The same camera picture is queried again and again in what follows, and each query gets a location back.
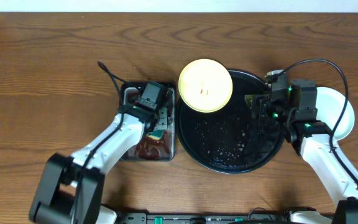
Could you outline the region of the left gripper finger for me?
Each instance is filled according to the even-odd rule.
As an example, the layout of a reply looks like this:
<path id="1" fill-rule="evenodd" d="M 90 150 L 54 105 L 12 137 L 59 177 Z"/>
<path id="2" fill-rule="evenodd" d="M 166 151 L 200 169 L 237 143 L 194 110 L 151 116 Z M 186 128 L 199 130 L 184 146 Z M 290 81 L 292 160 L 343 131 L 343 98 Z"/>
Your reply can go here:
<path id="1" fill-rule="evenodd" d="M 155 125 L 156 130 L 166 130 L 168 128 L 167 108 L 161 108 L 158 111 L 158 122 Z"/>
<path id="2" fill-rule="evenodd" d="M 176 91 L 174 88 L 169 88 L 170 102 L 168 106 L 168 121 L 175 120 L 175 103 L 176 103 Z"/>

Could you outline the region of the green yellow sponge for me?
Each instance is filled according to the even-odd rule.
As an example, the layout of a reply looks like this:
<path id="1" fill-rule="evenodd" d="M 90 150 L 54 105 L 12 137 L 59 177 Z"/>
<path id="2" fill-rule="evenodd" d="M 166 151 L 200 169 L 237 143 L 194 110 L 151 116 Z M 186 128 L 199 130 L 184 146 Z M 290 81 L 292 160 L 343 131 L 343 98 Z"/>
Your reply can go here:
<path id="1" fill-rule="evenodd" d="M 150 133 L 148 135 L 148 137 L 158 141 L 159 139 L 161 139 L 164 135 L 164 130 L 156 130 L 156 131 L 153 131 L 152 133 Z"/>

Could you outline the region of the yellow plate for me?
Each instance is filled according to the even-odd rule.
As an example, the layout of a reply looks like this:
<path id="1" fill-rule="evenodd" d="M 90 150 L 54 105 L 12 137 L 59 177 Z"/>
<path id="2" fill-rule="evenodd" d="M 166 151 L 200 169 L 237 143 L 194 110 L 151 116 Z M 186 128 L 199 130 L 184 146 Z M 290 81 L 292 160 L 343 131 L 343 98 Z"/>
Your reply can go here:
<path id="1" fill-rule="evenodd" d="M 211 59 L 190 62 L 181 71 L 178 89 L 182 100 L 191 109 L 212 113 L 230 100 L 233 82 L 228 69 Z"/>

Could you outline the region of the pale green plate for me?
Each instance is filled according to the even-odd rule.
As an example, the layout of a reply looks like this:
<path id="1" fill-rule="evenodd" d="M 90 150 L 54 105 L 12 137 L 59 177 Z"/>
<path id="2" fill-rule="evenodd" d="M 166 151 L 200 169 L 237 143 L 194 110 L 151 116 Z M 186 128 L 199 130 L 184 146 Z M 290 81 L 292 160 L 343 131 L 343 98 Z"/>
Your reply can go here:
<path id="1" fill-rule="evenodd" d="M 331 129 L 341 114 L 344 106 L 345 96 L 337 90 L 328 87 L 317 87 L 316 119 L 326 123 Z M 334 137 L 342 140 L 347 137 L 355 124 L 355 114 L 350 102 L 347 103 L 344 115 L 335 130 Z"/>
<path id="2" fill-rule="evenodd" d="M 279 73 L 281 73 L 283 70 L 272 70 L 270 72 L 268 72 L 266 74 L 266 78 L 269 78 L 269 77 L 274 77 L 275 75 L 278 75 Z"/>

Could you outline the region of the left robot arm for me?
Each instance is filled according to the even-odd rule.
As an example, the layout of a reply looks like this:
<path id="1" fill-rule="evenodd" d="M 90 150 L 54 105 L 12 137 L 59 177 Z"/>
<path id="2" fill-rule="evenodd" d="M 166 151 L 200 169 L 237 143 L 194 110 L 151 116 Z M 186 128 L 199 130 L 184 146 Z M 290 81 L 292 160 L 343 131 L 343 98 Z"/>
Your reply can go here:
<path id="1" fill-rule="evenodd" d="M 143 139 L 173 132 L 175 90 L 144 91 L 119 107 L 113 122 L 70 156 L 52 155 L 44 167 L 29 220 L 34 223 L 115 223 L 117 212 L 102 205 L 106 174 Z"/>

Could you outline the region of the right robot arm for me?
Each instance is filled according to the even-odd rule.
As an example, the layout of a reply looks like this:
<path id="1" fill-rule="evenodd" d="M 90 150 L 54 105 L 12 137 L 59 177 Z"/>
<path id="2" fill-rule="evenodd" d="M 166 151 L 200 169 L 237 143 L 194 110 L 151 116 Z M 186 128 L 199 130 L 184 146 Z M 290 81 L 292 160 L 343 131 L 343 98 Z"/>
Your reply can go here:
<path id="1" fill-rule="evenodd" d="M 252 117 L 276 121 L 287 142 L 306 161 L 327 190 L 335 213 L 326 218 L 315 210 L 290 211 L 292 223 L 358 223 L 358 171 L 339 147 L 350 134 L 355 114 L 337 90 L 312 80 L 289 80 L 281 70 L 266 75 L 268 89 L 247 95 Z"/>

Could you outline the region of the rectangular metal soapy tray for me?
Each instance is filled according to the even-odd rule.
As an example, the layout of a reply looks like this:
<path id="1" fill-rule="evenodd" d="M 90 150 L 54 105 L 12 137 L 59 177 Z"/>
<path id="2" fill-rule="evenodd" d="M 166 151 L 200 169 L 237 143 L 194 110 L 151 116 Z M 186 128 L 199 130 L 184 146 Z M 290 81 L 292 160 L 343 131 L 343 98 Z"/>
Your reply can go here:
<path id="1" fill-rule="evenodd" d="M 121 95 L 124 103 L 137 104 L 138 98 L 148 82 L 125 83 L 121 86 Z M 169 88 L 174 88 L 172 82 L 159 82 L 167 87 L 167 94 L 161 106 L 167 107 L 170 102 Z M 164 135 L 158 141 L 148 137 L 150 133 L 145 134 L 142 140 L 135 146 L 132 146 L 122 157 L 122 161 L 170 161 L 175 155 L 175 120 L 168 121 L 168 129 L 164 130 Z"/>

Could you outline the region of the round black tray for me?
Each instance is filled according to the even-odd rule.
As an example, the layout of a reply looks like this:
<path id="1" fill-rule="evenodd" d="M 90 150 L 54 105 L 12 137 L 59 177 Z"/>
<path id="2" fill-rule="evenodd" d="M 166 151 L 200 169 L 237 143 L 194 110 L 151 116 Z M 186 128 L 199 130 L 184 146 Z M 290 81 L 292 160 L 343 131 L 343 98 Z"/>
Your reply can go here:
<path id="1" fill-rule="evenodd" d="M 284 135 L 272 118 L 260 124 L 251 117 L 245 96 L 267 91 L 258 76 L 230 70 L 233 93 L 220 110 L 201 113 L 179 99 L 175 108 L 177 136 L 185 151 L 202 166 L 227 174 L 256 170 L 280 150 Z"/>

